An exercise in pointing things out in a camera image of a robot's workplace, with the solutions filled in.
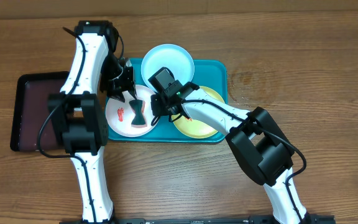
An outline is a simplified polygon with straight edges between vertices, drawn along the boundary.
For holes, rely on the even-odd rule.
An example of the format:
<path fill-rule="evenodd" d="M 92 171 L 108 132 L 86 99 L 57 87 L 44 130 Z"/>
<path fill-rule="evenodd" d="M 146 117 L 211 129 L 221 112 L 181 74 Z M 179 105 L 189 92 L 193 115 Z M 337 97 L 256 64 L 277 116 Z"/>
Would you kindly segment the green and orange sponge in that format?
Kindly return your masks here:
<path fill-rule="evenodd" d="M 132 120 L 131 126 L 136 128 L 141 128 L 147 125 L 147 122 L 145 120 L 144 116 L 144 106 L 145 102 L 142 100 L 131 100 L 129 102 L 129 105 L 135 114 L 134 119 Z"/>

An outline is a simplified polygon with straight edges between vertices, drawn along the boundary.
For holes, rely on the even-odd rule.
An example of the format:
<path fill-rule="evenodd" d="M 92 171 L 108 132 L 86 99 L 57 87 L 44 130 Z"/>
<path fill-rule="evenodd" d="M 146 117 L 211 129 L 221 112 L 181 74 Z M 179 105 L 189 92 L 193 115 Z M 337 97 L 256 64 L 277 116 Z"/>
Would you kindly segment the pink plate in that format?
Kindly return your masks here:
<path fill-rule="evenodd" d="M 143 136 L 153 130 L 151 125 L 154 115 L 151 109 L 151 96 L 155 94 L 150 88 L 143 85 L 135 86 L 137 99 L 145 102 L 144 116 L 147 125 L 141 128 L 131 126 L 135 114 L 133 113 L 129 102 L 134 100 L 128 91 L 123 93 L 125 102 L 120 102 L 109 98 L 106 103 L 105 115 L 109 127 L 121 136 L 135 138 Z"/>

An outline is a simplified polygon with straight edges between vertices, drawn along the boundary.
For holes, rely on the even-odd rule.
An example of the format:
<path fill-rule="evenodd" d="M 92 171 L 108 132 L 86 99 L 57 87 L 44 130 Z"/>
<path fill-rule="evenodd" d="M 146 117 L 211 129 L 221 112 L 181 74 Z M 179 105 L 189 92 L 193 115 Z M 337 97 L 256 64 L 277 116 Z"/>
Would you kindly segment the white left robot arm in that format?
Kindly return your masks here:
<path fill-rule="evenodd" d="M 79 21 L 67 31 L 76 39 L 76 52 L 60 92 L 48 98 L 49 115 L 64 158 L 76 170 L 83 203 L 79 223 L 117 223 L 104 171 L 108 122 L 98 93 L 124 102 L 124 93 L 136 96 L 130 60 L 115 56 L 122 37 L 110 21 Z"/>

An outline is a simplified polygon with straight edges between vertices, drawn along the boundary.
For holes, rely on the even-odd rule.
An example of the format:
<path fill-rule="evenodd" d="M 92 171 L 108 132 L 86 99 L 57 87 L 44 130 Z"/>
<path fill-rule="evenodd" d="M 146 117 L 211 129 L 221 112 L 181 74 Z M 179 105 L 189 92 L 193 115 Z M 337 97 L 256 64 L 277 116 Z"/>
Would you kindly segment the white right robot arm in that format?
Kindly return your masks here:
<path fill-rule="evenodd" d="M 264 187 L 279 223 L 307 223 L 308 212 L 293 183 L 302 170 L 293 170 L 292 155 L 300 151 L 261 107 L 247 111 L 211 97 L 198 85 L 153 81 L 157 91 L 152 106 L 160 114 L 180 114 L 201 121 L 225 136 L 242 171 Z"/>

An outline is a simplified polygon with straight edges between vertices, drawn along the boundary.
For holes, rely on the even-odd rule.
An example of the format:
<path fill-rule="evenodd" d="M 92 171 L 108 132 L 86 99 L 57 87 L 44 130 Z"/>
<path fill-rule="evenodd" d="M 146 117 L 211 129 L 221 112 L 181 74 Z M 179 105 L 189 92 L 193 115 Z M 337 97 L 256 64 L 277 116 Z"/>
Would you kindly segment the light blue plate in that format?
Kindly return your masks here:
<path fill-rule="evenodd" d="M 141 63 L 144 83 L 153 91 L 149 78 L 162 67 L 168 68 L 182 85 L 192 81 L 195 73 L 193 58 L 184 48 L 175 44 L 162 44 L 149 50 Z"/>

